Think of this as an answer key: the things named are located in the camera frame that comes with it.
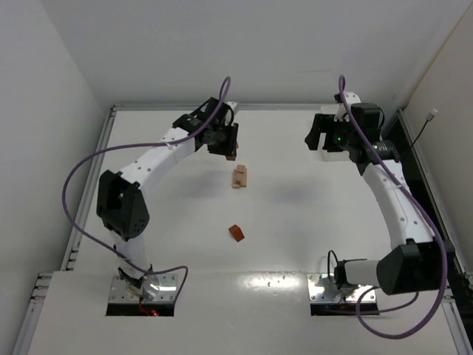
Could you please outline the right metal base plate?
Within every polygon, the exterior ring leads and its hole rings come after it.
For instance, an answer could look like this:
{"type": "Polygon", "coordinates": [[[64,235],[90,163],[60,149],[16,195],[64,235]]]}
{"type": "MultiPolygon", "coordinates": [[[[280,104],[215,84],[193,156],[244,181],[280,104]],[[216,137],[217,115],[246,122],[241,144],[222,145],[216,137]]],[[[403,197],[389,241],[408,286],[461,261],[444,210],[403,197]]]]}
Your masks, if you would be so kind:
{"type": "Polygon", "coordinates": [[[312,305],[355,305],[371,285],[345,285],[340,289],[330,282],[326,273],[307,274],[307,288],[312,305]]]}

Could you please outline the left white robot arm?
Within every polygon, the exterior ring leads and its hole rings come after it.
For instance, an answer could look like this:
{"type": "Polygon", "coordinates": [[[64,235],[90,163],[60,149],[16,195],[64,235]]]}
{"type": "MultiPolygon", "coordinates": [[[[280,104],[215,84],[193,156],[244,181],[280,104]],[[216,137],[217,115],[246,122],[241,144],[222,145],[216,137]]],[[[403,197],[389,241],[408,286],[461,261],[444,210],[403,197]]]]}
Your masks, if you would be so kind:
{"type": "Polygon", "coordinates": [[[193,112],[181,115],[160,140],[128,166],[106,170],[99,178],[96,213],[119,253],[120,278],[136,294],[156,289],[144,243],[150,216],[147,199],[160,180],[180,161],[206,147],[208,152],[234,158],[239,125],[238,104],[209,98],[193,112]]]}

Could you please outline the dark red arch block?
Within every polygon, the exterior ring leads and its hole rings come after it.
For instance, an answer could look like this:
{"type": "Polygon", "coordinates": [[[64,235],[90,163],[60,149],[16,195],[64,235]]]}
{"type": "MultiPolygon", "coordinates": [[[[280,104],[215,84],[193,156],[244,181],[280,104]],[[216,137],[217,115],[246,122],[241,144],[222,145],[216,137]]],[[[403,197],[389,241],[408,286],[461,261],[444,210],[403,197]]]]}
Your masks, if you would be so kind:
{"type": "Polygon", "coordinates": [[[238,148],[239,148],[239,144],[235,143],[234,150],[232,151],[232,153],[230,155],[226,155],[225,159],[228,160],[228,161],[235,161],[237,159],[237,150],[238,150],[238,148]]]}

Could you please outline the light wood cube block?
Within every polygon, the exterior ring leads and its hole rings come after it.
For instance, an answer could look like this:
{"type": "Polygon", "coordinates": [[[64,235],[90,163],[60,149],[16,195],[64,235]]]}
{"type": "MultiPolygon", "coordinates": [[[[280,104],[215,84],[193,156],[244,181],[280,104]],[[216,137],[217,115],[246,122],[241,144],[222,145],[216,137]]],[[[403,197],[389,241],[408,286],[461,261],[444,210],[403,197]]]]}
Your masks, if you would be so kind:
{"type": "Polygon", "coordinates": [[[233,177],[232,177],[232,183],[233,183],[234,181],[237,181],[238,184],[239,184],[239,186],[240,186],[240,178],[241,178],[241,176],[242,176],[241,174],[235,174],[235,175],[233,175],[233,177]]]}

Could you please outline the dark red wedge block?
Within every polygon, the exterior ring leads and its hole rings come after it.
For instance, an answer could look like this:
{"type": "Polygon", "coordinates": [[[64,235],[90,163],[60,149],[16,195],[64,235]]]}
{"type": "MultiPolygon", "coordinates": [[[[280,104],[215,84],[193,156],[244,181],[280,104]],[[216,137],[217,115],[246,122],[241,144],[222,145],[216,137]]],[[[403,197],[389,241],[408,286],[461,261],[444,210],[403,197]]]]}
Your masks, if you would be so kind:
{"type": "Polygon", "coordinates": [[[238,225],[232,225],[228,228],[228,231],[230,235],[234,238],[234,240],[238,243],[245,239],[245,235],[238,225]]]}

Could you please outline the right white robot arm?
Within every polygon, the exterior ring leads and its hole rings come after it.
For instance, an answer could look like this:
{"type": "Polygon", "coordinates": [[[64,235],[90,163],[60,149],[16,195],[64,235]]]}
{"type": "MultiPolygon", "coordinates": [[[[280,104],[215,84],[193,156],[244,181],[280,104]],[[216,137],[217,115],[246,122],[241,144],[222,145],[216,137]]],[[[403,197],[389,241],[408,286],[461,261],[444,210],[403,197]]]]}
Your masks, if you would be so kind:
{"type": "Polygon", "coordinates": [[[384,258],[339,260],[333,282],[337,288],[372,285],[387,295],[444,291],[455,248],[442,240],[411,195],[395,145],[381,140],[375,122],[380,114],[376,110],[362,118],[359,128],[347,119],[317,114],[304,140],[311,150],[348,152],[375,196],[389,232],[391,251],[384,258]]]}

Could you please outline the metal base plate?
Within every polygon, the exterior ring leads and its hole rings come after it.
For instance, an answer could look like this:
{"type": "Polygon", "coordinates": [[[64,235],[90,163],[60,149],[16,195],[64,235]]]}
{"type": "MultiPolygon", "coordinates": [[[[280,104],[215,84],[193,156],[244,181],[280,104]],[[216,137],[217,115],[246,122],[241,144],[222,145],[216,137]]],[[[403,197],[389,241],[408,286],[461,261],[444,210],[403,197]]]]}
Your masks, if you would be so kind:
{"type": "Polygon", "coordinates": [[[355,305],[371,285],[345,285],[340,289],[330,282],[326,273],[307,274],[307,288],[312,305],[355,305]]]}
{"type": "Polygon", "coordinates": [[[109,303],[135,304],[139,299],[142,299],[145,304],[173,303],[176,300],[177,289],[176,274],[145,277],[141,288],[131,286],[115,274],[109,290],[109,303]]]}

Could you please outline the light pentagon wood block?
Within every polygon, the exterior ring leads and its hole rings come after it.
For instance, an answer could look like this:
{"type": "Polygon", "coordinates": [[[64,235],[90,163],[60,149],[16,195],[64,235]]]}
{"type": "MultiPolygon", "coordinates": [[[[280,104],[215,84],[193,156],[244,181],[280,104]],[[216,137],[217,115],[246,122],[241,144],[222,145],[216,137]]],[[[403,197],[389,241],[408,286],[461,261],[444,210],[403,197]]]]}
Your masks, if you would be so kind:
{"type": "Polygon", "coordinates": [[[247,174],[247,168],[244,165],[238,164],[234,170],[235,174],[241,174],[241,175],[246,175],[247,174]]]}

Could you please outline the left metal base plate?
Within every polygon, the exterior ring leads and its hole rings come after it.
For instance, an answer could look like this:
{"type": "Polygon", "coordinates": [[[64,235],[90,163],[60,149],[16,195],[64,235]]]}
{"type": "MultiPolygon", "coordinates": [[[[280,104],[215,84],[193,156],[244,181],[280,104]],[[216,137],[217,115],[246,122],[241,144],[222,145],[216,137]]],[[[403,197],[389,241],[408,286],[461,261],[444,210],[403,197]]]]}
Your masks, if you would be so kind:
{"type": "Polygon", "coordinates": [[[145,277],[141,288],[131,286],[115,274],[109,290],[109,303],[135,304],[139,299],[142,299],[145,304],[173,303],[176,300],[177,289],[176,274],[145,277]]]}

